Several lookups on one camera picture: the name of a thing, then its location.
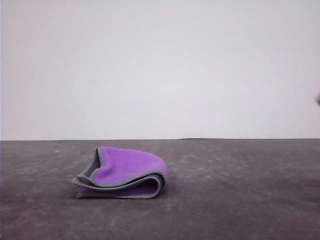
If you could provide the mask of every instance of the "purple cloth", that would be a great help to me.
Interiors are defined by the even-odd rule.
[[[93,163],[72,183],[80,186],[77,198],[148,199],[163,189],[167,179],[166,163],[151,153],[100,146]]]

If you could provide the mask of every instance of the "white wall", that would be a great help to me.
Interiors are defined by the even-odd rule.
[[[2,140],[319,138],[318,0],[3,0]]]

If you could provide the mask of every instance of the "gray floor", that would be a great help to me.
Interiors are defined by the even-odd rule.
[[[75,199],[97,146],[153,153],[153,199]],[[320,140],[1,143],[2,240],[319,240]]]

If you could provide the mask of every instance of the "towel fold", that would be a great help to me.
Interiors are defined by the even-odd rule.
[[[72,180],[76,198],[150,199],[167,184],[168,169],[159,157],[143,151],[100,146],[92,164]]]

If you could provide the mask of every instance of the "gray stitched edge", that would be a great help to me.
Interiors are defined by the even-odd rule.
[[[151,198],[155,197],[155,196],[161,191],[161,189],[162,189],[162,183],[161,183],[161,181],[160,181],[156,176],[152,176],[152,175],[151,175],[151,176],[147,176],[146,179],[145,179],[145,178],[140,179],[140,180],[138,180],[137,182],[141,182],[141,181],[144,182],[144,181],[146,181],[146,180],[148,180],[148,179],[153,179],[153,180],[155,180],[155,181],[157,182],[157,185],[158,185],[157,190],[156,190],[154,193],[152,193],[152,194],[125,195],[125,196],[110,196],[110,195],[109,195],[109,196],[108,196],[108,194],[106,194],[106,193],[98,193],[98,192],[95,192],[95,193],[83,193],[83,192],[79,191],[78,194],[76,195],[76,198],[77,198],[77,199],[80,199],[80,198],[84,198],[84,197],[109,197],[109,198],[119,198],[119,199],[151,199]],[[84,186],[80,181],[78,181],[78,183],[80,183],[80,184],[78,184],[78,183],[76,183],[76,182],[73,182],[73,183],[76,184],[76,185],[79,185],[79,186],[87,187],[87,186]],[[92,187],[92,186],[88,186],[88,188],[98,189],[98,187]],[[127,188],[127,187],[116,187],[116,189],[123,189],[123,188]]]

